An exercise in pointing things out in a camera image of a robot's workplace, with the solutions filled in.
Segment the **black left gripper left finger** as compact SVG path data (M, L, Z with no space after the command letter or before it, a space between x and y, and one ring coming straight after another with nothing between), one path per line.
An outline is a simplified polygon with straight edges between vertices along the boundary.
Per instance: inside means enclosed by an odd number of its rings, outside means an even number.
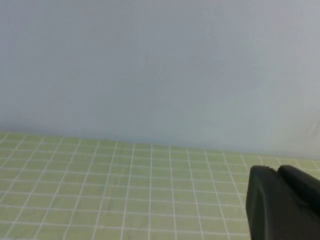
M251 167L246 215L252 240L318 240L320 218L268 166Z

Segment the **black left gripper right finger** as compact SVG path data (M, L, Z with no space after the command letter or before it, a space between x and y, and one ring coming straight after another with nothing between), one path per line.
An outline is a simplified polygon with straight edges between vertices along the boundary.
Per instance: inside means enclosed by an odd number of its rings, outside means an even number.
M320 217L320 180L291 165L281 165L277 173L295 195Z

